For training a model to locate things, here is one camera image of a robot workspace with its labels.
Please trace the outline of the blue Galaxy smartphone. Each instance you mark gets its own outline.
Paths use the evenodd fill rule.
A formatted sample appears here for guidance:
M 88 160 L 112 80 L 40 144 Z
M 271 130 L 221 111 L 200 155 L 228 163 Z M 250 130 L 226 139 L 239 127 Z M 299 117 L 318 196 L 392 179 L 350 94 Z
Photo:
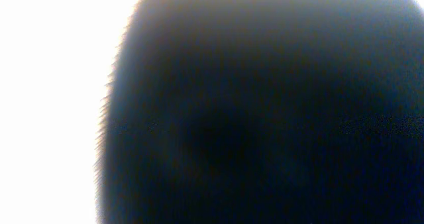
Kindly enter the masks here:
M 140 0 L 112 77 L 100 223 L 423 222 L 414 0 Z

